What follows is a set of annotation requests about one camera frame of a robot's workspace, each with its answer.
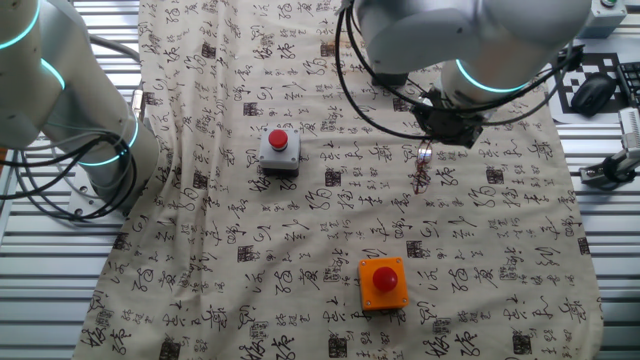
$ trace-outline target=tablecloth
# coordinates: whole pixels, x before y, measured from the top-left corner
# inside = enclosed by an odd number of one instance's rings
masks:
[[[415,195],[418,143],[364,123],[338,85],[339,5],[141,1],[160,157],[114,241],[75,359],[597,353],[599,292],[548,108],[487,128],[472,149],[434,144],[431,185]],[[347,45],[344,71],[363,111],[419,133],[408,104],[372,86]],[[428,87],[440,68],[410,77]],[[262,175],[266,126],[299,131],[297,178]],[[363,312],[358,263],[385,257],[403,259],[408,306]]]

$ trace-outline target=red button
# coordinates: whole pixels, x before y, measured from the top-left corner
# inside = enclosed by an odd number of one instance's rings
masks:
[[[284,150],[287,147],[287,141],[289,141],[289,137],[284,130],[273,130],[269,134],[269,144],[274,150]]]
[[[382,292],[389,292],[398,285],[398,274],[390,267],[381,267],[373,273],[373,285]]]

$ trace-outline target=metal slatted table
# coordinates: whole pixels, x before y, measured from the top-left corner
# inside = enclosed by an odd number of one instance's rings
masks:
[[[89,32],[137,50],[138,1],[76,1]],[[640,38],[640,1],[617,35]],[[98,62],[129,100],[140,66],[116,52],[93,48]],[[598,360],[640,359],[640,180],[605,193],[583,186],[578,168],[621,149],[618,125],[558,125],[602,292],[605,332]],[[51,158],[42,152],[34,158]],[[50,181],[55,167],[35,170]],[[0,185],[15,186],[15,179]],[[46,192],[66,206],[70,188]],[[28,200],[0,211],[0,359],[70,359],[100,270],[120,225],[74,227],[41,214]]]

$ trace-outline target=white robotic arm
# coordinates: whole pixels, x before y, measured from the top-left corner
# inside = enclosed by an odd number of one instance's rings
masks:
[[[355,0],[376,73],[448,61],[442,90],[456,107],[524,87],[584,26],[591,0]]]
[[[69,152],[91,137],[65,140],[95,130],[126,141],[137,164],[133,191],[139,193],[155,168],[158,145],[98,65],[80,15],[66,0],[0,1],[0,146],[24,149],[43,132]],[[115,188],[104,187],[132,172],[117,161],[120,156],[104,144],[81,159],[105,199]]]

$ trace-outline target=orange button base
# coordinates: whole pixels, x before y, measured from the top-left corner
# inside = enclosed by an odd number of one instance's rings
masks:
[[[387,292],[378,289],[373,281],[373,274],[376,270],[384,267],[391,268],[398,277],[397,285]],[[402,258],[360,260],[358,275],[360,276],[360,297],[363,310],[400,309],[409,305],[409,292],[407,291]]]

